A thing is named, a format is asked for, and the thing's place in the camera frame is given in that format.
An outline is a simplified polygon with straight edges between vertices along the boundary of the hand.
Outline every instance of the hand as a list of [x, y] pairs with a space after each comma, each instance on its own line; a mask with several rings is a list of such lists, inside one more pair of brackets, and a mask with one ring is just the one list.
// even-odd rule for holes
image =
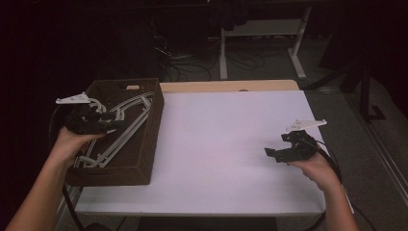
[[102, 138], [105, 135], [77, 135], [63, 127], [51, 150], [48, 161], [56, 161], [65, 167], [71, 167], [75, 162], [75, 155], [80, 150], [86, 151], [90, 141]]
[[309, 160], [289, 162], [288, 164], [302, 169], [303, 174], [316, 182], [323, 192], [341, 185], [335, 171], [319, 153], [315, 153]]

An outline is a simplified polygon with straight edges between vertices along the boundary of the white clip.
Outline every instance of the white clip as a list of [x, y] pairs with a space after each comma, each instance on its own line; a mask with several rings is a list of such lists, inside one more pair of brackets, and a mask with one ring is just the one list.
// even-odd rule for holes
[[81, 94], [73, 95], [67, 98], [58, 98], [55, 101], [57, 104], [79, 104], [79, 103], [90, 103], [88, 96], [82, 92]]
[[323, 120], [298, 120], [297, 119], [294, 124], [286, 128], [286, 131], [287, 132], [301, 131], [307, 128], [318, 127], [324, 124], [327, 124], [327, 121], [324, 119]]

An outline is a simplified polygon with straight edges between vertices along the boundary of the black cable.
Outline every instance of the black cable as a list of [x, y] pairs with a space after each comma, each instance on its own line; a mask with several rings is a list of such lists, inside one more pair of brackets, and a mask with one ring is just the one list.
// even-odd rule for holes
[[330, 157], [332, 159], [334, 159], [337, 168], [340, 168], [339, 160], [337, 159], [336, 155], [334, 154], [334, 151], [329, 146], [327, 146], [324, 142], [322, 142], [322, 141], [316, 141], [316, 142], [318, 142], [320, 144], [323, 144], [327, 148], [327, 150], [330, 152]]
[[[175, 79], [175, 81], [173, 81], [173, 73], [171, 73], [171, 69], [172, 69], [172, 68], [174, 68], [174, 69], [177, 71], [177, 78]], [[168, 76], [170, 82], [178, 82], [179, 79], [180, 79], [180, 76], [181, 76], [180, 69], [177, 68], [177, 67], [175, 67], [174, 65], [169, 65], [169, 66], [168, 66], [168, 71], [170, 72], [170, 73], [169, 73], [169, 76]]]
[[[206, 71], [207, 73], [208, 73], [208, 81], [211, 81], [211, 79], [212, 79], [212, 75], [211, 75], [211, 72], [210, 72], [210, 70], [208, 69], [208, 68], [206, 68], [205, 66], [202, 66], [202, 65], [198, 65], [198, 64], [178, 64], [178, 65], [189, 65], [189, 66], [195, 66], [195, 67], [199, 67], [199, 68], [202, 68], [202, 69], [204, 69], [204, 71]], [[187, 69], [185, 69], [185, 68], [180, 68], [180, 67], [177, 67], [178, 69], [180, 69], [180, 70], [184, 70], [184, 71], [186, 71], [186, 72], [189, 72], [189, 73], [201, 73], [201, 72], [203, 72], [203, 71], [192, 71], [192, 70], [187, 70]]]
[[120, 221], [120, 224], [117, 226], [116, 231], [119, 231], [120, 227], [122, 227], [122, 224], [125, 222], [126, 219], [127, 219], [127, 217], [124, 217], [124, 218]]
[[367, 216], [363, 213], [363, 211], [361, 211], [361, 210], [360, 210], [354, 203], [352, 203], [351, 201], [350, 201], [350, 204], [351, 204], [351, 206], [353, 207], [353, 209], [354, 209], [355, 211], [357, 211], [357, 212], [366, 220], [366, 222], [369, 224], [369, 226], [371, 227], [371, 229], [372, 229], [373, 231], [376, 231], [374, 225], [371, 223], [371, 221], [369, 220], [369, 218], [367, 218]]
[[[211, 65], [209, 66], [209, 67], [206, 67], [206, 66], [201, 66], [201, 67], [203, 67], [203, 68], [206, 68], [206, 69], [208, 69], [208, 70], [211, 70], [215, 65], [216, 65], [216, 63], [217, 63], [217, 58], [215, 58], [214, 59], [214, 61], [211, 63]], [[181, 64], [179, 64], [179, 65], [189, 65], [189, 64], [198, 64], [199, 62], [194, 62], [194, 63], [181, 63]]]
[[[228, 60], [234, 67], [236, 67], [236, 68], [238, 68], [238, 69], [242, 69], [242, 70], [254, 70], [254, 69], [258, 68], [256, 65], [251, 65], [251, 64], [246, 64], [246, 63], [244, 63], [244, 62], [240, 62], [240, 61], [238, 61], [238, 60], [232, 58], [232, 56], [230, 56], [230, 55], [225, 55], [225, 57], [227, 58], [227, 60]], [[247, 68], [238, 66], [237, 64], [241, 64], [241, 65], [247, 66]]]
[[[248, 60], [250, 60], [250, 61], [252, 61], [254, 64], [255, 64], [255, 66], [258, 68], [258, 67], [263, 67], [263, 66], [265, 66], [265, 59], [264, 59], [264, 57], [262, 57], [262, 56], [260, 56], [260, 53], [261, 52], [257, 52], [257, 54], [251, 54], [250, 52], [248, 52], [248, 51], [239, 51], [239, 52], [242, 52], [242, 54], [240, 55], [237, 51], [235, 52], [236, 54], [237, 54], [237, 56], [238, 57], [240, 57], [243, 61], [248, 61]], [[256, 62], [256, 60], [255, 60], [255, 58], [259, 58], [260, 60], [261, 60], [261, 63], [260, 64], [258, 64], [257, 62]]]
[[166, 71], [166, 74], [168, 75], [168, 81], [173, 82], [173, 74], [171, 73], [171, 67], [168, 69], [168, 72]]
[[257, 51], [255, 52], [255, 54], [252, 54], [251, 52], [244, 50], [244, 49], [242, 50], [238, 49], [234, 51], [234, 53], [236, 53], [237, 56], [240, 57], [240, 59], [242, 59], [243, 61], [254, 60], [254, 58], [260, 57], [261, 52], [262, 51]]
[[[337, 163], [334, 163], [333, 159], [331, 159], [330, 156], [327, 155], [327, 153], [326, 153], [323, 149], [317, 148], [317, 147], [315, 147], [314, 145], [312, 145], [311, 143], [309, 143], [309, 142], [307, 142], [307, 141], [304, 141], [304, 140], [298, 140], [298, 141], [303, 141], [304, 143], [307, 143], [308, 145], [313, 146], [313, 147], [317, 150], [317, 152], [318, 152], [318, 153], [329, 163], [329, 165], [333, 168], [333, 170], [335, 171], [335, 173], [336, 173], [337, 176], [339, 177], [339, 181], [340, 181], [341, 183], [343, 182], [342, 173], [341, 173], [341, 171], [340, 171], [340, 168], [339, 168], [337, 159], [336, 159], [336, 162], [337, 162]], [[321, 142], [321, 141], [317, 141], [317, 142], [323, 144], [324, 146], [326, 146], [327, 149], [328, 149], [328, 150], [331, 152], [331, 154], [333, 155], [333, 157], [336, 156], [336, 155], [334, 154], [333, 150], [331, 150], [331, 148], [330, 148], [327, 144], [325, 144], [325, 143], [323, 143], [323, 142]], [[363, 213], [363, 211], [360, 210], [358, 207], [356, 207], [355, 204], [353, 204], [351, 201], [349, 201], [349, 202], [350, 202], [351, 207], [352, 207], [355, 211], [357, 211], [357, 212], [365, 219], [365, 221], [366, 221], [367, 224], [370, 226], [370, 228], [371, 228], [373, 231], [376, 231], [374, 225], [373, 225], [372, 222], [369, 220], [369, 218]], [[311, 227], [309, 227], [308, 229], [305, 229], [304, 231], [312, 231], [312, 230], [314, 230], [315, 228], [319, 227], [319, 226], [321, 225], [321, 223], [324, 221], [324, 218], [325, 218], [325, 213], [323, 213], [323, 214], [319, 217], [319, 219], [315, 222], [315, 224], [313, 224], [313, 225], [312, 225]]]
[[318, 152], [318, 154], [320, 154], [320, 156], [322, 156], [324, 158], [324, 160], [327, 161], [327, 163], [330, 165], [330, 167], [334, 170], [334, 172], [336, 173], [337, 177], [339, 178], [340, 183], [343, 182], [343, 177], [342, 177], [342, 173], [340, 172], [339, 167], [336, 165], [336, 163], [334, 163], [333, 159], [330, 158], [330, 156], [321, 148], [313, 145], [312, 143], [309, 143], [305, 140], [301, 140], [301, 139], [297, 139], [297, 141], [302, 141], [303, 143], [306, 143], [308, 145], [310, 145], [311, 147], [315, 148], [316, 151]]
[[[57, 130], [56, 130], [56, 119], [57, 119], [57, 114], [63, 109], [62, 105], [58, 105], [57, 108], [54, 110], [54, 112], [51, 115], [51, 119], [48, 125], [48, 149], [51, 152], [52, 147], [54, 146], [55, 140], [57, 138]], [[66, 185], [63, 185], [63, 195], [64, 199], [66, 202], [66, 206], [68, 207], [68, 211], [72, 216], [72, 219], [74, 220], [75, 224], [77, 225], [78, 229], [80, 231], [84, 231], [84, 225], [81, 223], [79, 220], [77, 214], [75, 213], [74, 206], [72, 204], [71, 198], [69, 196], [68, 190], [66, 188]]]

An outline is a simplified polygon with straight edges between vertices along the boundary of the black curtain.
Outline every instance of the black curtain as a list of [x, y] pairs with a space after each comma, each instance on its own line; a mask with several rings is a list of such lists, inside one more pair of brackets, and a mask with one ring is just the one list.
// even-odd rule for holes
[[408, 117], [407, 6], [396, 0], [348, 1], [320, 65], [339, 69], [361, 62]]
[[57, 98], [81, 93], [97, 79], [163, 75], [147, 14], [93, 13], [83, 3], [89, 1], [0, 2], [0, 229], [48, 157]]

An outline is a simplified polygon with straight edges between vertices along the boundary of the white tabletop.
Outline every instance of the white tabletop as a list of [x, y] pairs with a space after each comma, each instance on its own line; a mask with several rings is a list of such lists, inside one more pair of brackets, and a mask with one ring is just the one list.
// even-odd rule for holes
[[[324, 197], [300, 169], [264, 148], [315, 119], [304, 92], [165, 93], [151, 183], [85, 187], [76, 211], [127, 216], [292, 216], [322, 213]], [[323, 141], [319, 128], [307, 133]]]

